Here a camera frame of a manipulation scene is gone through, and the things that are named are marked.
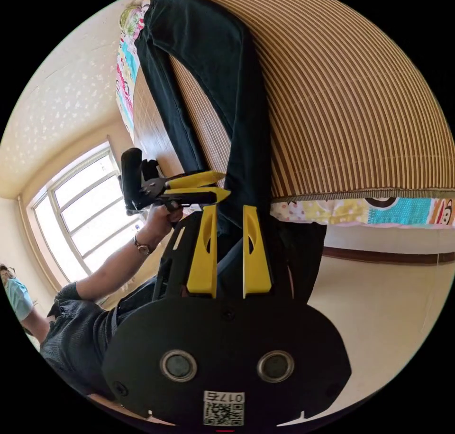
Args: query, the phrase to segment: person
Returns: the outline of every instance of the person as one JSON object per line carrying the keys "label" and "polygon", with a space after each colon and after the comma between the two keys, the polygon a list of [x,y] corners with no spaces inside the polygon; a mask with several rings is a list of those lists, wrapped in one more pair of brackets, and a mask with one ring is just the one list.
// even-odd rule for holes
{"label": "person", "polygon": [[[108,257],[90,276],[64,286],[47,317],[33,307],[26,287],[13,277],[6,265],[0,267],[4,288],[18,320],[38,340],[40,354],[51,368],[83,396],[136,418],[140,417],[115,401],[101,366],[118,325],[152,300],[155,278],[127,295],[110,311],[100,307],[97,301],[127,283],[171,232],[172,223],[182,216],[182,208],[173,212],[164,205],[150,208],[144,227],[134,239]],[[147,420],[171,424],[153,416]]]}

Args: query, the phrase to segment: window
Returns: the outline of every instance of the window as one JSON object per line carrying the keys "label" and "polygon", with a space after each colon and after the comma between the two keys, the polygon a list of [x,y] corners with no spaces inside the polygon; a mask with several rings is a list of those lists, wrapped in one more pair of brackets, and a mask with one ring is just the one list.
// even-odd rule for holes
{"label": "window", "polygon": [[110,148],[91,153],[54,179],[32,207],[69,282],[96,271],[144,225],[142,216],[126,214]]}

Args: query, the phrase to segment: face mask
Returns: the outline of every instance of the face mask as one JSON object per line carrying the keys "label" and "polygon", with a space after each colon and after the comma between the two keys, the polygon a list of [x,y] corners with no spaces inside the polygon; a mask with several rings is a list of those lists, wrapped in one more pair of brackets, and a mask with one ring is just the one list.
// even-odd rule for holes
{"label": "face mask", "polygon": [[4,287],[16,317],[20,322],[25,320],[33,310],[33,301],[27,288],[16,278],[9,278]]}

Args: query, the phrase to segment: wristwatch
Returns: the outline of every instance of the wristwatch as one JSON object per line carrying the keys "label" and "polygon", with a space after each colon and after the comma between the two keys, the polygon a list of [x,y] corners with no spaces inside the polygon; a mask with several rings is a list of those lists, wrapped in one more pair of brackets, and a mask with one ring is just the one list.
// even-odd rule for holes
{"label": "wristwatch", "polygon": [[137,242],[136,235],[133,238],[134,245],[137,247],[137,250],[142,254],[142,255],[150,255],[152,253],[152,250],[146,245],[146,244],[139,244]]}

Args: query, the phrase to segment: brown baseboard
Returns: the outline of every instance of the brown baseboard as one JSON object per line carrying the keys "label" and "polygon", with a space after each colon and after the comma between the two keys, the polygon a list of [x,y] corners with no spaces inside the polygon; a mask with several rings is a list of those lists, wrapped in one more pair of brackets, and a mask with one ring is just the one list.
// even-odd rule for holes
{"label": "brown baseboard", "polygon": [[334,259],[367,263],[389,263],[394,265],[428,266],[441,265],[455,261],[455,252],[440,254],[395,254],[391,252],[372,252],[368,250],[325,247],[323,255]]}

